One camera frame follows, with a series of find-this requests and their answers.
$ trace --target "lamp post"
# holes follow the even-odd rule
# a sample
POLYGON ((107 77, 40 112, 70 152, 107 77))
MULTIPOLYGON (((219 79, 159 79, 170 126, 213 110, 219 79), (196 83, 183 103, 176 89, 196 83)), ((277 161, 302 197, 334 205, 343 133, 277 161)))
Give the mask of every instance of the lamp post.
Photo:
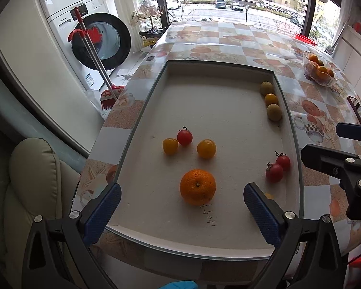
POLYGON ((247 4, 245 4, 245 9, 246 9, 246 21, 247 22, 247 11, 249 10, 250 6, 248 6, 247 4))

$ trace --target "broom handle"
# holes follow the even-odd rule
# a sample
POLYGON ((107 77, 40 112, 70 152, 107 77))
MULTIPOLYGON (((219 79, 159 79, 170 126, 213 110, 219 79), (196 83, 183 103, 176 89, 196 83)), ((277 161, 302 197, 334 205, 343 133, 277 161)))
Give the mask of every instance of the broom handle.
POLYGON ((83 18, 82 18, 82 15, 80 14, 79 8, 77 8, 77 7, 74 8, 74 12, 75 12, 75 15, 76 15, 76 17, 78 19, 80 28, 85 32, 85 35, 84 35, 84 38, 83 38, 84 45, 85 45, 87 51, 89 52, 89 55, 90 55, 93 63, 95 64, 95 67, 99 71, 100 76, 102 76, 104 82, 106 83, 108 89, 110 90, 110 93, 111 93, 112 97, 116 101, 118 98, 116 97, 114 91, 112 90, 111 79, 108 76, 107 71, 104 68, 101 59, 99 58, 99 55, 96 52, 95 47, 93 46, 92 40, 91 40, 91 38, 90 38, 90 36, 89 36, 89 34, 87 32, 87 29, 86 29, 86 27, 84 25, 83 18))

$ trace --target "blue gripper pad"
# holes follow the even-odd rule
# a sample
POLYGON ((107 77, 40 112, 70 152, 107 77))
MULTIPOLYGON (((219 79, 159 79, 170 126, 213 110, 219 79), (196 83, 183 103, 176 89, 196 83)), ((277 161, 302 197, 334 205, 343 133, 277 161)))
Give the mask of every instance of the blue gripper pad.
POLYGON ((339 137, 361 141, 361 125, 350 123, 338 123, 336 133, 339 137))
POLYGON ((279 247, 284 233, 283 211, 274 200, 265 197, 255 183, 243 190, 243 200, 268 244, 279 247))
POLYGON ((90 245, 96 243, 107 223, 114 214, 122 198, 122 189, 119 184, 114 184, 110 191, 103 197, 97 208, 93 211, 83 229, 83 243, 90 245))

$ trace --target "blue glove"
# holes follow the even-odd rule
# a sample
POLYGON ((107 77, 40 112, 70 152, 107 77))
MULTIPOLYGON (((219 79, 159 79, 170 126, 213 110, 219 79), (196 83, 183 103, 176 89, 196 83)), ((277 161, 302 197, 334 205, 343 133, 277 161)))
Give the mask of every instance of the blue glove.
POLYGON ((167 284, 159 289, 198 289, 198 285, 193 281, 178 281, 167 284))

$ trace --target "fruit bowl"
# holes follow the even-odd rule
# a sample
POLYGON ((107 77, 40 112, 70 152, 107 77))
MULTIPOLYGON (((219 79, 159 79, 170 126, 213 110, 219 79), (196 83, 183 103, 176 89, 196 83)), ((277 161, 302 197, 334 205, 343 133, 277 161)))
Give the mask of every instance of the fruit bowl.
MULTIPOLYGON (((316 83, 318 83, 321 86, 324 87, 330 87, 333 86, 338 78, 331 77, 329 74, 320 72, 317 67, 309 60, 309 55, 312 53, 305 51, 304 55, 302 56, 302 65, 304 68, 304 74, 308 76, 311 80, 314 80, 316 83)), ((330 64, 321 56, 318 56, 318 58, 324 63, 324 67, 332 69, 330 64)))

